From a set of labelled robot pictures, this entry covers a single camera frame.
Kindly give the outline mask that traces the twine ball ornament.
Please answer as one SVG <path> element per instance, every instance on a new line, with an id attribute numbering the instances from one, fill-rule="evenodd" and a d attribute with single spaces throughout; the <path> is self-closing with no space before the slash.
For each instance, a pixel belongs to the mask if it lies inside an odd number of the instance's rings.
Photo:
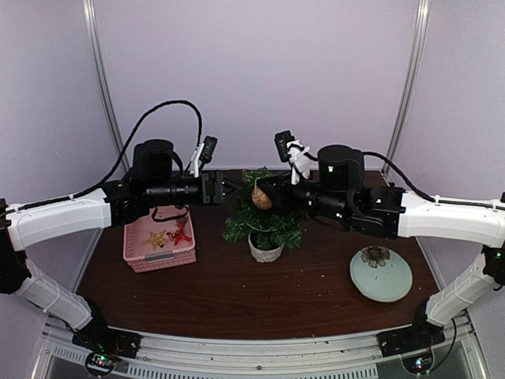
<path id="1" fill-rule="evenodd" d="M 254 187 L 252 190 L 252 202 L 253 204 L 261 210 L 268 210 L 273 208 L 273 203 L 267 196 L 267 194 L 260 189 L 258 186 L 258 178 L 254 181 Z"/>

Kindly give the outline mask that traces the gold star ornament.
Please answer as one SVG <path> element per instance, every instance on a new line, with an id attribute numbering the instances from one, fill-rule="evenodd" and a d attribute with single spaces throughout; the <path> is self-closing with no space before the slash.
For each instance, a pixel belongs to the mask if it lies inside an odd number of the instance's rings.
<path id="1" fill-rule="evenodd" d="M 166 245 L 166 230 L 160 232 L 150 231 L 149 239 L 144 241 L 145 245 L 149 245 L 153 251 L 161 249 Z"/>

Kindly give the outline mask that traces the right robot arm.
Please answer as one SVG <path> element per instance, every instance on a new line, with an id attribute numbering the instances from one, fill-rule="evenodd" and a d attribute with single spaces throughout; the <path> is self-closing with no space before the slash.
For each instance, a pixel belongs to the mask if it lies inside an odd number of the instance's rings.
<path id="1" fill-rule="evenodd" d="M 379 238 L 433 237 L 479 243 L 482 251 L 452 283 L 418 308 L 405 330 L 408 346 L 423 347 L 455 315 L 504 286 L 504 203 L 430 196 L 413 184 L 367 187 L 366 152 L 333 144 L 317 153 L 319 178 L 293 182 L 280 174 L 256 181 L 277 212 L 304 211 L 337 220 L 344 231 Z"/>

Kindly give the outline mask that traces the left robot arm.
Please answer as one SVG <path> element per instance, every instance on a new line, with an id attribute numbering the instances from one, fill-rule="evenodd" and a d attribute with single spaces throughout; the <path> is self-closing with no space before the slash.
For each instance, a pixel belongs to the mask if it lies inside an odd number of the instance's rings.
<path id="1" fill-rule="evenodd" d="M 133 165 L 120 180 L 111 175 L 79 193 L 25 205 L 1 203 L 1 292 L 16 295 L 81 332 L 97 351 L 114 342 L 97 305 L 41 272 L 26 256 L 27 247 L 91 229 L 125 226 L 161 206 L 220 205 L 240 186 L 221 171 L 207 171 L 217 140 L 198 137 L 188 167 L 172 142 L 137 144 Z"/>

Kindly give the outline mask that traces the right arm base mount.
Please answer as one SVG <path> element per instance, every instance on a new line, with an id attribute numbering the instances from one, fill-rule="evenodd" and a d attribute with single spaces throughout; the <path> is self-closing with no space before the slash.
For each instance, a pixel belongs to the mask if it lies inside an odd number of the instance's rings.
<path id="1" fill-rule="evenodd" d="M 381 332 L 377 340 L 384 358 L 399 355 L 403 368 L 420 376 L 435 367 L 433 347 L 446 338 L 440 329 L 427 331 L 409 326 Z"/>

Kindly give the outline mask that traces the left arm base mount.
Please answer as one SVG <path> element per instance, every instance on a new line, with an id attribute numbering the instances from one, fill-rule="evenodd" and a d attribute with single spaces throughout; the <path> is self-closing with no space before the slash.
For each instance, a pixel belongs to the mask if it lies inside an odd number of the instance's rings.
<path id="1" fill-rule="evenodd" d="M 111 374 L 126 358 L 134 359 L 139 351 L 141 336 L 114 328 L 84 328 L 65 326 L 72 333 L 72 343 L 89 350 L 84 368 L 93 377 Z"/>

